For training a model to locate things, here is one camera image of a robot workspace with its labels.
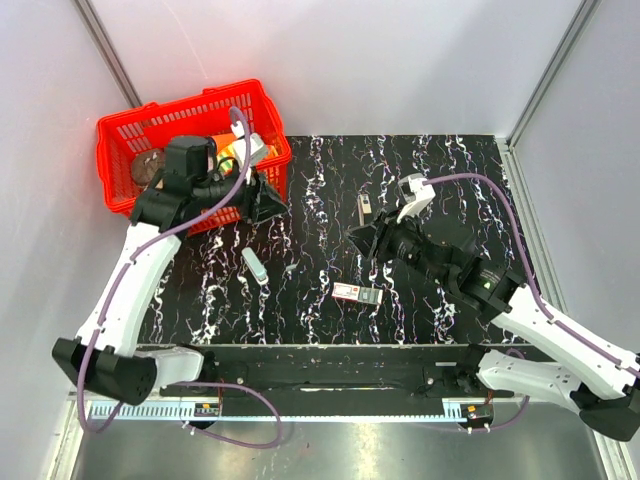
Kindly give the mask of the staple box with tray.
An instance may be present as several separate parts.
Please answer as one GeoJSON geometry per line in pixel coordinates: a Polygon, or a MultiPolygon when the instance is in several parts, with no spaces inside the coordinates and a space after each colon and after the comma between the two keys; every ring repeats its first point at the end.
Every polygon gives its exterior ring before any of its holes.
{"type": "Polygon", "coordinates": [[[383,291],[371,287],[335,282],[332,297],[338,300],[352,301],[367,305],[380,305],[383,291]]]}

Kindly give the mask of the orange cylinder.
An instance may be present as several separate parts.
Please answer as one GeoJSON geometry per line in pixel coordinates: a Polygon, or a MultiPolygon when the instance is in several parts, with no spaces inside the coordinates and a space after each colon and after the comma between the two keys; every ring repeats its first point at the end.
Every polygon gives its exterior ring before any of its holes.
{"type": "Polygon", "coordinates": [[[236,140],[236,137],[233,133],[215,134],[211,135],[210,138],[215,143],[217,153],[220,153],[236,140]]]}

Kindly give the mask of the red plastic basket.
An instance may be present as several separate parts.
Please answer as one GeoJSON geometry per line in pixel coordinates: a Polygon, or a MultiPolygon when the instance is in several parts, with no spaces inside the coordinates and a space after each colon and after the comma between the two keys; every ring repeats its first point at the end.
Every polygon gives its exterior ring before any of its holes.
{"type": "Polygon", "coordinates": [[[291,148],[280,115],[258,80],[209,88],[173,102],[152,102],[106,116],[97,123],[97,135],[96,163],[104,204],[133,224],[150,224],[165,232],[188,223],[191,233],[222,226],[200,222],[223,206],[251,172],[260,177],[259,184],[271,185],[284,202],[291,148]],[[209,179],[230,175],[216,170],[216,146],[210,136],[232,133],[231,125],[236,122],[247,135],[259,134],[269,154],[255,167],[249,159],[243,165],[237,161],[230,173],[239,176],[232,191],[202,212],[193,189],[209,179]],[[164,167],[148,186],[139,187],[131,178],[131,163],[139,153],[154,148],[164,151],[164,167]]]}

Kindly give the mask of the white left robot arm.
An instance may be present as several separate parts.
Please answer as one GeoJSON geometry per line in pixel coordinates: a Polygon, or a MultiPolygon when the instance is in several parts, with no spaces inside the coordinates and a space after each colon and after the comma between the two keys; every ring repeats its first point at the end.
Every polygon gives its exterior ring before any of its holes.
{"type": "Polygon", "coordinates": [[[215,369],[192,347],[141,353],[137,339],[146,309],[188,230],[224,207],[246,223],[285,213],[286,206],[256,166],[269,149],[252,133],[216,150],[211,137],[177,136],[162,150],[138,155],[162,161],[138,195],[125,243],[99,301],[72,339],[59,338],[52,358],[78,389],[129,405],[152,390],[182,384],[195,395],[211,392],[215,369]]]}

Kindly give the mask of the dark stapler magazine part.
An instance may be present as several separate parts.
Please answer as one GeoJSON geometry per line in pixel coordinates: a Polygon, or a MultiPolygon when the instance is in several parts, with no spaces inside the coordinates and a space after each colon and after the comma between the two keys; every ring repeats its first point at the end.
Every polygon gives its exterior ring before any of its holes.
{"type": "Polygon", "coordinates": [[[372,215],[371,203],[367,194],[359,194],[357,199],[359,225],[367,224],[372,215]]]}

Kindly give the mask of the brown round item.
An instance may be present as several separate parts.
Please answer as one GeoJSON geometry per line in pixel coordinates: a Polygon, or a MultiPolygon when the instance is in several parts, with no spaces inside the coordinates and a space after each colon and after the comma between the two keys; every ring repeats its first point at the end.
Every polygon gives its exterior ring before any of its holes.
{"type": "Polygon", "coordinates": [[[156,172],[163,168],[165,154],[162,149],[154,148],[139,153],[131,163],[131,178],[135,185],[146,187],[149,185],[156,172]]]}

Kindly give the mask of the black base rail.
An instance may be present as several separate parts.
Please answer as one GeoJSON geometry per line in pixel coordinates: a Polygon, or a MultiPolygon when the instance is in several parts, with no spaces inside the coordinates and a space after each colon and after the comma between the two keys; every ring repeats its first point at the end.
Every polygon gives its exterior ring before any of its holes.
{"type": "Polygon", "coordinates": [[[412,417],[445,413],[446,399],[487,396],[461,370],[462,346],[213,345],[208,380],[261,393],[284,418],[412,417]]]}

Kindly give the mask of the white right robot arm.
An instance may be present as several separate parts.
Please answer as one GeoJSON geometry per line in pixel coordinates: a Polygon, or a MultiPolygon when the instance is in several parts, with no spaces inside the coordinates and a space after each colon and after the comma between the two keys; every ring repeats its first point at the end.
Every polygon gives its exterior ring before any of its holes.
{"type": "Polygon", "coordinates": [[[472,231],[440,220],[421,226],[393,211],[349,229],[347,237],[363,256],[401,261],[551,359],[535,362],[472,346],[454,373],[460,392],[476,396],[488,388],[538,398],[621,442],[638,432],[638,354],[589,331],[540,298],[522,275],[478,255],[472,231]]]}

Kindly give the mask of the yellow green box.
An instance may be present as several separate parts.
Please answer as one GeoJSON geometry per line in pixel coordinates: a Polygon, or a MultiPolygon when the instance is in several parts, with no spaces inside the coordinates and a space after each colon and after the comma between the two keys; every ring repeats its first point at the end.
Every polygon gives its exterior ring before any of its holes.
{"type": "Polygon", "coordinates": [[[224,176],[229,175],[237,162],[235,147],[228,144],[221,149],[216,155],[216,170],[224,176]]]}

